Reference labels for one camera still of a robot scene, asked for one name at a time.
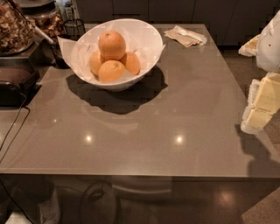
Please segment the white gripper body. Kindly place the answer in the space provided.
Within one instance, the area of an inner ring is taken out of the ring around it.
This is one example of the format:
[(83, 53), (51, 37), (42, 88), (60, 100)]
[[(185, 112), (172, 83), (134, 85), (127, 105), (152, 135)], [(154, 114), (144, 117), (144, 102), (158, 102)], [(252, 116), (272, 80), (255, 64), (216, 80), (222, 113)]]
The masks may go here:
[(266, 72), (280, 72), (280, 10), (263, 28), (256, 50), (258, 67)]

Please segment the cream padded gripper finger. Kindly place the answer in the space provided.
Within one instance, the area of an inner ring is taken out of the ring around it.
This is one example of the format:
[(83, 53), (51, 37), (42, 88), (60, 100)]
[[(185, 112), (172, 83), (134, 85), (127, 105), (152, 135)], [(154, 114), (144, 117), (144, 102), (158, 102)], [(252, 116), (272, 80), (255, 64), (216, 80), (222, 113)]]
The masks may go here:
[(280, 109), (280, 73), (267, 73), (261, 80), (253, 79), (248, 92), (241, 130), (256, 135)]
[(240, 55), (243, 55), (243, 56), (246, 56), (246, 57), (256, 56), (257, 43), (258, 43), (259, 37), (260, 37), (260, 35), (254, 36), (251, 40), (249, 40), (245, 45), (243, 45), (238, 50), (238, 53)]

